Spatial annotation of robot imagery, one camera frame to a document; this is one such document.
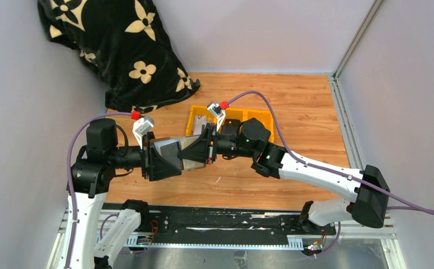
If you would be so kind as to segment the brown leather card holder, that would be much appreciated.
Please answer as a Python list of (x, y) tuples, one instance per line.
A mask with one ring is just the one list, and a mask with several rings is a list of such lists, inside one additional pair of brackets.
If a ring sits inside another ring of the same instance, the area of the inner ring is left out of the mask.
[(183, 149), (187, 148), (191, 143), (193, 143), (198, 137), (197, 136), (186, 136), (186, 137), (166, 137), (152, 140), (154, 147), (158, 154), (163, 157), (166, 161), (170, 162), (182, 171), (201, 169), (206, 166), (206, 164), (199, 163), (193, 160), (182, 159), (179, 154)]

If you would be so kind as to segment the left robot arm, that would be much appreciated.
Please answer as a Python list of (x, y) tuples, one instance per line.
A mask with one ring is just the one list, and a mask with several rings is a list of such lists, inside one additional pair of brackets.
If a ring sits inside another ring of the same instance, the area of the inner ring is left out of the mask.
[(130, 235), (135, 231), (155, 234), (159, 222), (150, 216), (148, 203), (125, 201), (117, 217), (100, 239), (99, 218), (117, 170), (132, 172), (139, 168), (151, 181), (180, 175), (183, 165), (170, 150), (158, 150), (151, 144), (151, 120), (136, 121), (134, 133), (140, 143), (118, 146), (121, 126), (100, 116), (81, 127), (86, 134), (76, 159), (67, 159), (68, 219), (61, 254), (54, 268), (112, 268)]

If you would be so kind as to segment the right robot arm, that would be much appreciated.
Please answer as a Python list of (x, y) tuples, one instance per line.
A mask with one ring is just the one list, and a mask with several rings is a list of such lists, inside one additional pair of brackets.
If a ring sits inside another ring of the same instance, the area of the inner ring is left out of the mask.
[(251, 168), (264, 177), (290, 179), (324, 188), (339, 197), (306, 202), (300, 229), (313, 234), (333, 222), (353, 220), (369, 228), (384, 226), (390, 191), (379, 168), (343, 168), (308, 159), (269, 141), (271, 132), (255, 118), (242, 122), (232, 133), (217, 131), (207, 123), (201, 135), (178, 153), (181, 160), (209, 164), (217, 155), (226, 159), (248, 157)]

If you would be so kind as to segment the silver cards pile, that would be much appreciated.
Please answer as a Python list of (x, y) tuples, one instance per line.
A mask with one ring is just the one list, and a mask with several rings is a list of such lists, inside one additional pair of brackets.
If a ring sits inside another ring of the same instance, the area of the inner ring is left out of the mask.
[(193, 118), (192, 135), (194, 136), (201, 135), (206, 125), (212, 122), (213, 120), (211, 120), (206, 115), (195, 115)]

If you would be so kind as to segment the yellow bin left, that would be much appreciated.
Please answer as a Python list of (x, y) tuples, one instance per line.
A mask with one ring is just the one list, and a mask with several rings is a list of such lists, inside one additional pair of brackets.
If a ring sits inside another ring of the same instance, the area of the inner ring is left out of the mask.
[(201, 135), (203, 128), (207, 123), (216, 123), (215, 117), (207, 110), (204, 105), (192, 105), (186, 124), (185, 135)]

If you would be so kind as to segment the yellow bin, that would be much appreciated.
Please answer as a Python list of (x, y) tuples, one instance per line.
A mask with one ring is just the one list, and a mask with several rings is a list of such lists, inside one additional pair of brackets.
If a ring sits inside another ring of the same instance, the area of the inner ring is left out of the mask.
[(215, 117), (207, 110), (204, 105), (192, 105), (186, 124), (185, 135), (201, 135), (203, 128), (207, 123), (216, 123)]
[(271, 132), (269, 142), (274, 142), (275, 130), (273, 116), (269, 110), (248, 109), (247, 118), (255, 118), (260, 121), (263, 126)]
[(245, 109), (227, 108), (225, 112), (226, 112), (226, 117), (222, 122), (219, 130), (221, 130), (226, 120), (239, 120), (241, 123), (248, 120), (248, 113), (246, 112)]

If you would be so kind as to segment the yellow bin middle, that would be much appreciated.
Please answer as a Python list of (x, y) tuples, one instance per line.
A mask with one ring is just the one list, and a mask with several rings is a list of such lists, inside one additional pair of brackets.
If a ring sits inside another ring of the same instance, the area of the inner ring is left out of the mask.
[(225, 112), (226, 112), (226, 117), (222, 122), (219, 130), (221, 130), (226, 120), (239, 120), (241, 123), (248, 120), (248, 113), (246, 112), (245, 109), (227, 108)]

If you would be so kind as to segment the yellow bin right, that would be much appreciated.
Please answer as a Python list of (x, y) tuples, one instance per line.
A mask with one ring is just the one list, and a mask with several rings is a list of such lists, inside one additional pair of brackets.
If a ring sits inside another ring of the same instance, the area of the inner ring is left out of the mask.
[(273, 116), (269, 110), (248, 109), (247, 118), (255, 118), (260, 121), (263, 126), (271, 132), (269, 142), (274, 142), (275, 130)]

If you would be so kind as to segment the black floral blanket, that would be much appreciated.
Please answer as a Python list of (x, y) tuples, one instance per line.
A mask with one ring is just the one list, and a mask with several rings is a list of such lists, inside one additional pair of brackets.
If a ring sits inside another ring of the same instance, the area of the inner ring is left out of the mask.
[(108, 109), (148, 113), (200, 88), (175, 54), (152, 1), (44, 0), (37, 8), (47, 39), (75, 50), (107, 84)]

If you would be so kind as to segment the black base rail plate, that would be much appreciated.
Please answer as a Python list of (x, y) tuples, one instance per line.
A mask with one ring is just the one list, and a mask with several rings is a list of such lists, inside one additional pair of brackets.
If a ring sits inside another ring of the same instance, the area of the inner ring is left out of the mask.
[(155, 244), (216, 247), (279, 247), (293, 235), (320, 239), (336, 234), (331, 224), (305, 228), (299, 217), (298, 211), (150, 205), (136, 231), (156, 233)]

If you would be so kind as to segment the aluminium frame post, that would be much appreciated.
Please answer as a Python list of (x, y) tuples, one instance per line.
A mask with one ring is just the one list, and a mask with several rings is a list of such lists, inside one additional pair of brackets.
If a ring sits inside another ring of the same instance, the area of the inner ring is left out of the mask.
[(360, 42), (365, 37), (367, 31), (369, 30), (370, 26), (372, 25), (373, 21), (376, 19), (377, 14), (380, 12), (381, 8), (383, 7), (385, 3), (385, 0), (374, 0), (372, 2), (372, 5), (368, 9), (368, 12), (366, 13), (364, 19), (362, 20), (360, 26), (358, 27), (352, 41), (350, 42), (346, 52), (344, 53), (341, 61), (339, 62), (336, 70), (333, 73), (333, 78), (335, 80), (339, 79), (343, 72), (345, 71), (347, 65), (349, 64), (349, 61), (351, 60), (352, 56), (356, 52)]

